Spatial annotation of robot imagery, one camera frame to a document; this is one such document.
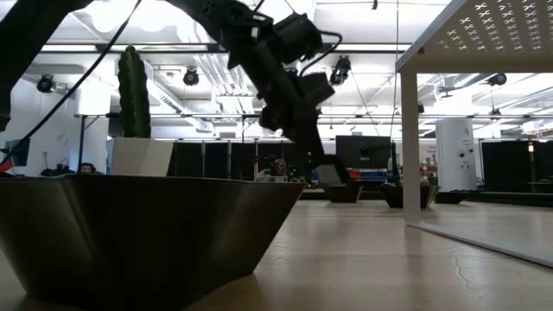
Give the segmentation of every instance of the wooden floor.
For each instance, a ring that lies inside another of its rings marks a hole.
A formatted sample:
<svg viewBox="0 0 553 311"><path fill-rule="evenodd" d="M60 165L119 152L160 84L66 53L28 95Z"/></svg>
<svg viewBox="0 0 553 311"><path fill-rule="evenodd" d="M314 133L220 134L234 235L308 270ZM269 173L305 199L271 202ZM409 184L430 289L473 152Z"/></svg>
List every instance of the wooden floor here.
<svg viewBox="0 0 553 311"><path fill-rule="evenodd" d="M443 210L454 223L460 212L448 208L425 216L439 219ZM0 311L67 310L21 305L22 295L0 254ZM188 310L550 311L553 270L404 227L402 211L383 201L301 201L253 276Z"/></svg>

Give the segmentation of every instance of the column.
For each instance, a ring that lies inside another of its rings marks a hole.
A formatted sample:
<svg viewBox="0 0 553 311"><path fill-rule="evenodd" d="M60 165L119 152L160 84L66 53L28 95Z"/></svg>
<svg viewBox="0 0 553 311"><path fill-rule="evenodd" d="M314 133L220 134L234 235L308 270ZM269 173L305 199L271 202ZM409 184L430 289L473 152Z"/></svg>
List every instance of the column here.
<svg viewBox="0 0 553 311"><path fill-rule="evenodd" d="M473 120L439 120L435 130L440 191L476 190Z"/></svg>
<svg viewBox="0 0 553 311"><path fill-rule="evenodd" d="M404 217L421 222L421 188L418 159L418 90L416 73L401 72L402 154L404 155Z"/></svg>

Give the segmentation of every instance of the perforated panel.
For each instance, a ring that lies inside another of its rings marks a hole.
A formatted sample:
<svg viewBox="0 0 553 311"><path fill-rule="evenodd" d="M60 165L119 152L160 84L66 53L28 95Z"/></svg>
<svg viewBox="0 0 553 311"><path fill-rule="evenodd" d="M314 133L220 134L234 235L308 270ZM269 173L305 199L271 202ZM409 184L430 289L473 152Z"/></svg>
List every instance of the perforated panel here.
<svg viewBox="0 0 553 311"><path fill-rule="evenodd" d="M398 69L553 71L553 0L453 0L412 48Z"/></svg>

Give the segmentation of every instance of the planter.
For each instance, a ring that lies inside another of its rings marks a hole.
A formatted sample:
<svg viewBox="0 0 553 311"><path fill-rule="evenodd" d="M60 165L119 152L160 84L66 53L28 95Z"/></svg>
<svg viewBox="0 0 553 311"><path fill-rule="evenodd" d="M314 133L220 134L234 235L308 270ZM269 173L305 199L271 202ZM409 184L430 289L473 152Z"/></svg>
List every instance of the planter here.
<svg viewBox="0 0 553 311"><path fill-rule="evenodd" d="M459 204L471 197L469 192L438 192L434 202L438 204Z"/></svg>
<svg viewBox="0 0 553 311"><path fill-rule="evenodd" d="M110 175L167 176L173 144L149 138L113 138L107 142Z"/></svg>
<svg viewBox="0 0 553 311"><path fill-rule="evenodd" d="M432 203L439 187L421 186L421 208L425 209ZM404 188L403 187L379 187L380 194L388 206L391 208L404 208Z"/></svg>
<svg viewBox="0 0 553 311"><path fill-rule="evenodd" d="M356 185L323 187L327 198L333 203L356 203L363 187Z"/></svg>
<svg viewBox="0 0 553 311"><path fill-rule="evenodd" d="M31 299L177 311L252 273L302 190L167 177L2 179L2 247Z"/></svg>

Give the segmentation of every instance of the screen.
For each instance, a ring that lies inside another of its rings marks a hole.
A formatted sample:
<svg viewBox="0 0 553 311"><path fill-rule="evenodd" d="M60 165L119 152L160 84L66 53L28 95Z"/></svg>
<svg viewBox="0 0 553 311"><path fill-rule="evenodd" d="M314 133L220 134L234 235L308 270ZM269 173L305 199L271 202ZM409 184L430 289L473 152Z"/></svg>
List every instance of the screen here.
<svg viewBox="0 0 553 311"><path fill-rule="evenodd" d="M337 136L336 155L346 168L388 168L391 139L387 136Z"/></svg>

